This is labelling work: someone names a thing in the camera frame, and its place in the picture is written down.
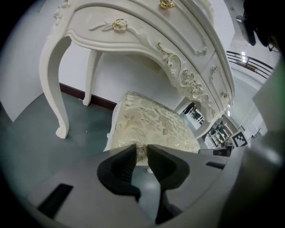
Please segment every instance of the gold decorative carving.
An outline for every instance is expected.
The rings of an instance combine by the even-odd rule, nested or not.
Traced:
[[[162,20],[165,20],[164,16],[158,12],[155,7],[150,7],[150,6],[147,6],[146,4],[143,3],[142,0],[129,0],[133,3],[136,3],[138,4],[139,6],[141,7],[144,7],[146,10],[152,12],[153,14],[155,14],[157,17],[159,17],[160,19]],[[201,31],[197,28],[197,25],[195,23],[193,23],[193,21],[191,20],[191,18],[189,18],[189,16],[181,9],[181,7],[177,7],[177,10],[180,11],[180,13],[182,13],[188,20],[189,23],[192,24],[192,26],[195,28],[195,30],[198,32],[199,36],[201,37],[202,39],[202,43],[203,43],[203,47],[199,50],[195,49],[189,39],[186,39],[180,32],[179,30],[173,26],[172,23],[170,23],[169,21],[165,21],[165,23],[167,23],[167,25],[174,31],[177,33],[177,35],[184,41],[184,43],[189,47],[189,49],[193,52],[194,55],[196,56],[205,56],[207,54],[207,43],[206,43],[206,37],[204,37],[204,35],[201,33]]]
[[[168,9],[168,8],[174,7],[175,4],[174,4],[174,2],[172,0],[160,0],[159,6],[162,9]]]
[[[158,45],[158,47],[160,48],[160,50],[161,50],[162,52],[166,53],[167,55],[173,55],[173,53],[167,52],[166,50],[164,50],[164,49],[161,47],[160,42],[159,42],[157,45]]]
[[[128,26],[128,22],[124,19],[117,19],[112,25],[113,29],[116,31],[125,31]]]

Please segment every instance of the gray floor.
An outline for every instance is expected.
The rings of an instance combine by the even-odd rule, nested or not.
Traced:
[[[32,102],[10,126],[1,119],[0,162],[15,193],[26,197],[51,175],[104,150],[111,129],[112,111],[82,104],[63,94],[69,117],[66,139],[55,135],[56,116],[44,95]]]

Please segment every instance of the drawer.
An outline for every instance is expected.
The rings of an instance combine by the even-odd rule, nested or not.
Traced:
[[[197,66],[197,70],[200,71],[205,67],[215,48],[201,24],[180,1],[172,1],[175,6],[167,9],[160,7],[160,0],[129,1],[141,5],[161,18],[187,44],[188,50],[180,50]],[[152,24],[152,26],[160,29],[159,23]],[[168,37],[167,31],[161,30],[161,33]]]
[[[153,59],[180,93],[201,103],[209,121],[215,116],[218,107],[193,64],[169,39],[139,18],[113,8],[85,7],[74,13],[66,35],[86,48]]]
[[[201,76],[211,91],[220,111],[225,111],[227,105],[232,100],[232,93],[230,90],[230,82],[226,77],[216,52],[214,52]]]
[[[80,0],[75,11],[100,6],[139,18],[169,39],[201,73],[215,50],[206,31],[181,2],[175,1],[175,7],[169,9],[162,9],[159,3],[159,0]]]

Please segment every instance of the upholstered stool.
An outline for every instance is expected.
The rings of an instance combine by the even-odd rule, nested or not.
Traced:
[[[166,106],[135,92],[127,92],[113,112],[105,150],[136,144],[137,165],[147,165],[147,145],[158,144],[198,153],[195,136],[181,117]]]

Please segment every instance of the gold rose drawer pull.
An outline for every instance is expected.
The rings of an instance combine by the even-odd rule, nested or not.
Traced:
[[[128,26],[128,22],[124,19],[117,19],[113,23],[113,29],[116,31],[125,31]]]
[[[174,2],[172,0],[160,0],[159,6],[162,9],[168,9],[168,8],[174,7],[175,4],[174,4]]]

